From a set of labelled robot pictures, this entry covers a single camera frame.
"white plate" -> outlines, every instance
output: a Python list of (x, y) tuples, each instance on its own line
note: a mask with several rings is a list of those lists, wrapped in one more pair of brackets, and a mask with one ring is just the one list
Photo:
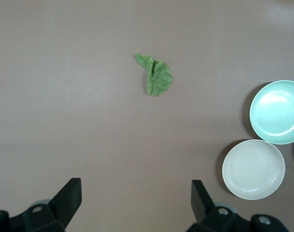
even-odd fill
[(239, 143), (227, 154), (222, 175), (236, 196), (257, 200), (269, 196), (281, 185), (285, 162), (280, 151), (263, 140)]

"green leaf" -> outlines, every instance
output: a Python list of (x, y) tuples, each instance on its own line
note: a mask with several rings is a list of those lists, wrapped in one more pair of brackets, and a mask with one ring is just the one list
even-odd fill
[(134, 57), (148, 71), (147, 94), (159, 96), (165, 92), (172, 83), (172, 76), (167, 65), (147, 55), (135, 53)]

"mint green plate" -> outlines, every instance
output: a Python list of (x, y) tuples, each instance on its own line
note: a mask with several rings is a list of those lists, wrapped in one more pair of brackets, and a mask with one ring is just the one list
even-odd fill
[(262, 88), (251, 103), (250, 122), (267, 142), (294, 142), (294, 81), (276, 81)]

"table surface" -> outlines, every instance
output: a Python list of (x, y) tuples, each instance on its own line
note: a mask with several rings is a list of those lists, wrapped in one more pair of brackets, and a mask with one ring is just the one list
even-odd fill
[[(146, 94), (134, 53), (173, 82)], [(68, 232), (183, 232), (191, 180), (245, 219), (294, 232), (294, 144), (285, 178), (256, 201), (231, 194), (227, 152), (257, 138), (249, 106), (294, 81), (294, 0), (0, 1), (0, 209), (15, 216), (72, 177), (82, 204)]]

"plate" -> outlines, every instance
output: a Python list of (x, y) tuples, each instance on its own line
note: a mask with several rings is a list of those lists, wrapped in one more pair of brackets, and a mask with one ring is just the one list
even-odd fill
[(294, 81), (276, 81), (262, 88), (251, 103), (250, 122), (265, 141), (294, 142)]
[(247, 140), (233, 147), (224, 159), (223, 180), (236, 196), (257, 200), (278, 189), (285, 175), (281, 152), (263, 140)]

